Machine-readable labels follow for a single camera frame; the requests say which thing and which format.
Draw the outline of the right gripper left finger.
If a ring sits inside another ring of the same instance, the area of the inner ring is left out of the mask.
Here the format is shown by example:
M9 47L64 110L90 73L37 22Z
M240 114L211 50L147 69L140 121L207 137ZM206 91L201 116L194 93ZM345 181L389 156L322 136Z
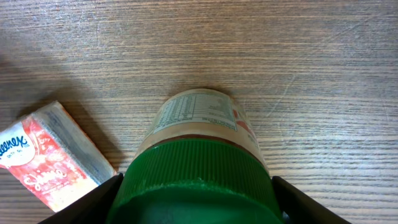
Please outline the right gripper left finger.
M39 222L39 224L105 223L123 178L122 173L115 175L67 208Z

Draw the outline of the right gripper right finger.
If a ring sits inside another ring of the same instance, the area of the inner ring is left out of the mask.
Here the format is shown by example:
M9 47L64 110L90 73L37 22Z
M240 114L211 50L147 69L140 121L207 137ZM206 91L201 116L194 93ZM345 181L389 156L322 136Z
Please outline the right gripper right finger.
M288 223L350 224L279 176L273 176L272 186Z

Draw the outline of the green lid jar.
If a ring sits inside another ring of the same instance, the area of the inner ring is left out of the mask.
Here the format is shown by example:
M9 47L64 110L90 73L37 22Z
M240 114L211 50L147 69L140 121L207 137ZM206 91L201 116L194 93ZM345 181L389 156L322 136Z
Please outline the green lid jar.
M128 167L107 223L282 223L245 112L219 91L166 101Z

